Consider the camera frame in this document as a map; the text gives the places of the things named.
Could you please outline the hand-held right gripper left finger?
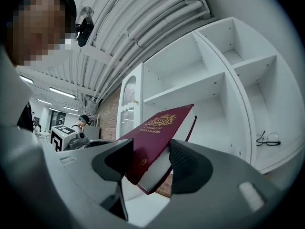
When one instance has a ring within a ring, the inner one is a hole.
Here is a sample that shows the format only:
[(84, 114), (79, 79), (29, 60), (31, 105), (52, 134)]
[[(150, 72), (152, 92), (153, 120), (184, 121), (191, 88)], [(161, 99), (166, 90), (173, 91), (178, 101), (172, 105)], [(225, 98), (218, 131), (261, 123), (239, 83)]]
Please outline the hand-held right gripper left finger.
[(128, 221), (122, 179), (133, 160), (133, 140), (56, 152), (43, 146), (46, 165), (69, 212), (78, 221)]

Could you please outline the black eyeglasses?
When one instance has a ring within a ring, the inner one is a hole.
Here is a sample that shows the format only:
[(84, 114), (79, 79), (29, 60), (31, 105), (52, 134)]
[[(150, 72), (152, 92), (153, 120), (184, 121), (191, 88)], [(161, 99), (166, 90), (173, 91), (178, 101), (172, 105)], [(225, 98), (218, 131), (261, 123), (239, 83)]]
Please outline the black eyeglasses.
[(263, 131), (262, 134), (256, 135), (256, 145), (257, 146), (279, 146), (281, 141), (276, 132), (269, 133), (265, 135), (266, 131)]

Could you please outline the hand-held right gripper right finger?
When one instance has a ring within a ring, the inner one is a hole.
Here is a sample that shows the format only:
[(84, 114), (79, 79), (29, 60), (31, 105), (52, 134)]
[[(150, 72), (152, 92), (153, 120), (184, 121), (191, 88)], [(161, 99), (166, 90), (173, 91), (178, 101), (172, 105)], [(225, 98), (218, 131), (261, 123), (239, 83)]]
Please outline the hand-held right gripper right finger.
[(141, 229), (255, 229), (285, 193), (234, 155), (171, 140), (170, 202)]

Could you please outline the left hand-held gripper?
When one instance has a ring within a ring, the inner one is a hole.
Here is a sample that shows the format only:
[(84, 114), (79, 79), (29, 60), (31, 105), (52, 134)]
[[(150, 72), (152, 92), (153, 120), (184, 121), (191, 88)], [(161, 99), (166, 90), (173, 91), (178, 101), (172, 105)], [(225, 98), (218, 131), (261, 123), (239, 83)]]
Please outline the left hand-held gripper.
[(57, 125), (51, 128), (51, 144), (56, 152), (72, 150), (69, 142), (76, 137), (76, 131), (65, 125)]

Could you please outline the white desk with hutch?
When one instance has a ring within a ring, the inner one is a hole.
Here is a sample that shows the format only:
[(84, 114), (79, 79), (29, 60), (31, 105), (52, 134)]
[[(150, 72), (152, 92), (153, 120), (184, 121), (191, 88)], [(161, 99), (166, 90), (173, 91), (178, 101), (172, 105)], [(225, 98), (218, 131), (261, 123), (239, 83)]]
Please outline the white desk with hutch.
[[(183, 35), (130, 73), (142, 78), (142, 123), (194, 104), (172, 140), (239, 157), (264, 177), (305, 148), (305, 103), (293, 73), (267, 39), (236, 18)], [(276, 132), (281, 145), (257, 146), (263, 131)], [(147, 195), (125, 177), (129, 223), (148, 225), (170, 202), (172, 183), (173, 170)]]

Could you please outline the white ribbed glass cabinet door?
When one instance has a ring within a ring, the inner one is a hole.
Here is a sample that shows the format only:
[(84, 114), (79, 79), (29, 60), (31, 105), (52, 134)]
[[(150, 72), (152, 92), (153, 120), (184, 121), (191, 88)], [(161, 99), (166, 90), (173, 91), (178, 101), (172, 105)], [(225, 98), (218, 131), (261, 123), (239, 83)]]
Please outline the white ribbed glass cabinet door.
[(120, 92), (116, 139), (132, 131), (142, 123), (142, 78), (133, 73), (128, 74), (122, 81)]

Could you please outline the dark red hardcover book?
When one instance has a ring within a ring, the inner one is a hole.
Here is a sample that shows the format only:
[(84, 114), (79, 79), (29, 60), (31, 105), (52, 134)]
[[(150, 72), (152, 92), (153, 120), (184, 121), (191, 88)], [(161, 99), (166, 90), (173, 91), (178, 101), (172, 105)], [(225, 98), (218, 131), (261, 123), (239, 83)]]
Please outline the dark red hardcover book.
[(125, 177), (143, 193), (154, 193), (172, 172), (170, 141), (193, 107), (189, 104), (158, 112), (119, 138), (133, 140), (133, 160)]

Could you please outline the bundle of white ceiling pipes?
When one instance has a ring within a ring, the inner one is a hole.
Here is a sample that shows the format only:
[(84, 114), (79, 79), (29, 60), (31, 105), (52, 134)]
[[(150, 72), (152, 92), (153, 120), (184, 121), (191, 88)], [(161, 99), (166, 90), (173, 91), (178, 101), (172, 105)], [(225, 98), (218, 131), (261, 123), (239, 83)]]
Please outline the bundle of white ceiling pipes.
[(94, 29), (78, 56), (81, 102), (93, 107), (139, 62), (213, 21), (206, 0), (97, 0)]

